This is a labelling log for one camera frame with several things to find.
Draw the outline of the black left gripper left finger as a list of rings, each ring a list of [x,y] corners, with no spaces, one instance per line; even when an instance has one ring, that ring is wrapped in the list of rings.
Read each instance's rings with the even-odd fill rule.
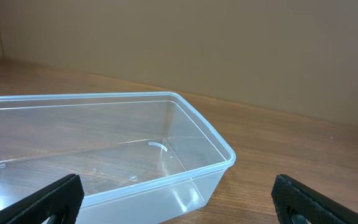
[[[74,224],[85,193],[69,174],[0,211],[0,224]]]

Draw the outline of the clear plastic container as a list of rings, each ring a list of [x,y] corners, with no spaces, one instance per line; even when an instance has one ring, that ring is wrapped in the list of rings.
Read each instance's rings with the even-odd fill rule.
[[[173,92],[0,96],[0,211],[77,174],[78,223],[161,223],[205,206],[235,160]]]

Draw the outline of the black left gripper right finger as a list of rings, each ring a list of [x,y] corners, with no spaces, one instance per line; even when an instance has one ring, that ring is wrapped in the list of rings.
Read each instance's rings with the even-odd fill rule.
[[[358,213],[285,174],[276,176],[271,196],[280,224],[358,224]]]

